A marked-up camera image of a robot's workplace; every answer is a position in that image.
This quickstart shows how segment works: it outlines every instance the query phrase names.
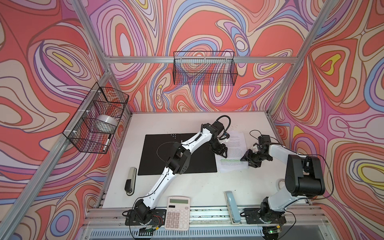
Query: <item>black desk pad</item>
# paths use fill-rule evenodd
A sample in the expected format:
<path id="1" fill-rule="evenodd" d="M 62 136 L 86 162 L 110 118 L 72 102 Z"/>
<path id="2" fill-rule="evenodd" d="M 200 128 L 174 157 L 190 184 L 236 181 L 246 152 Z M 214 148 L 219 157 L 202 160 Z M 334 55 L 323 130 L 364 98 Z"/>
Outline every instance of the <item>black desk pad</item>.
<path id="1" fill-rule="evenodd" d="M 196 133 L 183 134 L 147 134 L 145 135 L 143 151 L 139 171 L 137 175 L 160 175 L 165 167 L 163 162 L 156 154 L 159 148 L 159 156 L 166 161 L 169 157 L 169 151 L 173 145 L 172 142 L 181 142 L 190 139 Z M 209 150 L 209 143 L 204 143 L 191 155 L 189 167 L 185 173 L 217 172 L 215 154 Z"/>

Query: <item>colorful wall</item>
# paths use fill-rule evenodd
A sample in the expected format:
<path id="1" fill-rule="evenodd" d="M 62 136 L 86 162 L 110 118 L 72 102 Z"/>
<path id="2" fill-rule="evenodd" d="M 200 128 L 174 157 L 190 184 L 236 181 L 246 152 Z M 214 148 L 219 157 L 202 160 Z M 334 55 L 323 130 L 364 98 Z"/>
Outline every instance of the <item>colorful wall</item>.
<path id="1" fill-rule="evenodd" d="M 296 56 L 323 1 L 86 1 L 108 56 L 233 50 Z M 173 64 L 114 64 L 132 111 L 264 111 L 288 64 L 238 64 L 235 86 L 174 86 Z"/>
<path id="2" fill-rule="evenodd" d="M 0 221 L 103 69 L 70 1 L 0 1 Z M 99 195 L 106 155 L 64 153 L 13 239 L 73 239 Z"/>
<path id="3" fill-rule="evenodd" d="M 340 239 L 384 239 L 383 39 L 383 1 L 340 1 L 273 113 L 286 146 L 326 157 L 315 202 Z"/>

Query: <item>robotic arm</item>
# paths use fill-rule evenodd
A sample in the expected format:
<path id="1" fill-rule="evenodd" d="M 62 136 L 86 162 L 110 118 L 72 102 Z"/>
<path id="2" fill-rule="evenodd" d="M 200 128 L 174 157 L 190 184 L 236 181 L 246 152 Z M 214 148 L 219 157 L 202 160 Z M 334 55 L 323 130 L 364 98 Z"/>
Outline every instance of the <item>robotic arm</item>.
<path id="1" fill-rule="evenodd" d="M 249 149 L 241 161 L 251 167 L 260 167 L 263 160 L 276 158 L 287 165 L 285 186 L 270 197 L 264 198 L 258 211 L 260 220 L 270 223 L 283 216 L 285 208 L 299 199 L 323 195 L 325 184 L 320 160 L 314 156 L 293 152 L 281 145 L 271 143 L 269 135 L 261 135 L 259 144 Z"/>
<path id="2" fill-rule="evenodd" d="M 213 124 L 202 124 L 200 132 L 196 133 L 196 135 L 189 140 L 173 144 L 170 156 L 166 161 L 166 166 L 164 167 L 160 178 L 149 193 L 135 203 L 133 209 L 134 212 L 132 214 L 137 215 L 139 222 L 146 224 L 151 220 L 151 210 L 156 208 L 160 197 L 176 176 L 178 174 L 183 174 L 188 169 L 192 153 L 201 145 L 209 142 L 212 152 L 225 158 L 227 157 L 228 148 L 222 141 L 227 141 L 229 138 L 229 134 L 226 133 L 229 125 L 220 139 L 217 138 L 217 136 L 224 130 L 224 125 L 218 121 L 223 116 L 219 117 Z"/>

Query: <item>black wire basket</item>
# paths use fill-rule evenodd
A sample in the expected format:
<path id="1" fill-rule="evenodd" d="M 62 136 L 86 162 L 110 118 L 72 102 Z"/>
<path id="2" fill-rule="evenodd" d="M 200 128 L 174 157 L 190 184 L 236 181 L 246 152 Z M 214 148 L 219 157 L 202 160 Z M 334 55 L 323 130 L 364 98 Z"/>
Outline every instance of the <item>black wire basket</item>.
<path id="1" fill-rule="evenodd" d="M 173 52 L 175 85 L 235 85 L 237 67 L 233 51 Z"/>
<path id="2" fill-rule="evenodd" d="M 69 134 L 63 133 L 79 152 L 108 152 L 129 96 L 115 88 L 100 87 Z M 107 115 L 116 124 L 98 118 Z"/>

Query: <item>calculator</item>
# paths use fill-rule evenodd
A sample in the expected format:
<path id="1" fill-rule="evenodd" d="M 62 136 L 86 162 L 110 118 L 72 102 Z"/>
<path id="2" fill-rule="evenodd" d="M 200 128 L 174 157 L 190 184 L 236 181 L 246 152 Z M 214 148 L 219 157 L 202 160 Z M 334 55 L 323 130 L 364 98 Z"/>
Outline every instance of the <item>calculator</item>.
<path id="1" fill-rule="evenodd" d="M 187 231 L 189 229 L 190 199 L 169 197 L 165 229 Z"/>

